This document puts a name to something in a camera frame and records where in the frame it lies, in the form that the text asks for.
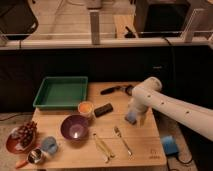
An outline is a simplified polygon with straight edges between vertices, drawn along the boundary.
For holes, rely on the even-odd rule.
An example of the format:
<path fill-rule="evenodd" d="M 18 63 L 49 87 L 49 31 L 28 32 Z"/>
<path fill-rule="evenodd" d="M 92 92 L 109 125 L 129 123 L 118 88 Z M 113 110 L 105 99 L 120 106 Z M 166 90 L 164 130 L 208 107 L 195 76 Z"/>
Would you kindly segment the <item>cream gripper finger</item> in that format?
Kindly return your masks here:
<path fill-rule="evenodd" d="M 140 115 L 140 119 L 139 119 L 139 121 L 140 121 L 139 125 L 140 126 L 143 126 L 145 124 L 146 117 L 147 117 L 147 115 L 145 113 Z"/>

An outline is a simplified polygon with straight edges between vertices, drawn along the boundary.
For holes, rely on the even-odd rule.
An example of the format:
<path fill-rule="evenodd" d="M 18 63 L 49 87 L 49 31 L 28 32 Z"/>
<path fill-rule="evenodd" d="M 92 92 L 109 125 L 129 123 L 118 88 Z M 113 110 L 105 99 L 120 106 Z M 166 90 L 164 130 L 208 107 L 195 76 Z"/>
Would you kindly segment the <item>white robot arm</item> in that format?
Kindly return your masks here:
<path fill-rule="evenodd" d="M 162 83 L 149 77 L 132 89 L 129 110 L 145 113 L 151 107 L 213 141 L 213 110 L 178 100 L 161 93 Z"/>

